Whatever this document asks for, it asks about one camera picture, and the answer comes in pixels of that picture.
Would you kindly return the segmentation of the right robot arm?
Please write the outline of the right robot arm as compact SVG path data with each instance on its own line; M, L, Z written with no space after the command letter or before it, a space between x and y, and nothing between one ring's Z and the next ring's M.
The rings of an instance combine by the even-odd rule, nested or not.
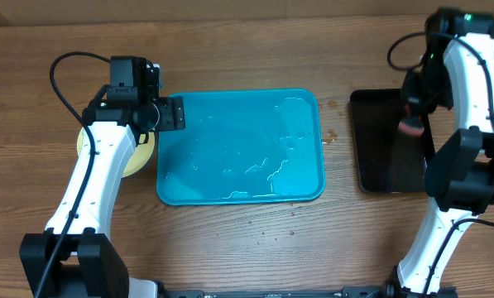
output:
M414 242L383 286L383 297L455 297L440 280L471 224L494 205L494 16L441 7L420 33L426 50L405 67L399 131L421 136L438 106L455 112L455 132L424 173L429 196Z

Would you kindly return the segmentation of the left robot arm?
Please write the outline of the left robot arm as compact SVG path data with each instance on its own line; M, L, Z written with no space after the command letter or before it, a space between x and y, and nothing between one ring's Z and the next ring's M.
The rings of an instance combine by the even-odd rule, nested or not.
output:
M35 297L162 297L158 281L131 277L110 241L113 206L136 149L154 132L185 129L181 97L160 95L161 67L138 56L108 58L110 81L82 113L82 143L66 192L43 233L19 256Z

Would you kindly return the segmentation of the orange and dark sponge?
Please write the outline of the orange and dark sponge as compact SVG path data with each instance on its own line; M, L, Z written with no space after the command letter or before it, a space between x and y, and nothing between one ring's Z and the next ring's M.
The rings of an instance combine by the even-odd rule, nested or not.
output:
M402 118L398 130L407 136L420 137L424 133L424 124L418 117Z

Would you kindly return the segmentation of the yellow-green plate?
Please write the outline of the yellow-green plate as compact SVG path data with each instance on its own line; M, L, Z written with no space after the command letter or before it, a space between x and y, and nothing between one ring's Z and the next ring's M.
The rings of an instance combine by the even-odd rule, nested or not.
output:
M155 150L156 136L154 132L148 134L148 140L136 147L132 157L124 169L122 177L128 177L141 170L147 162L151 159L153 151Z

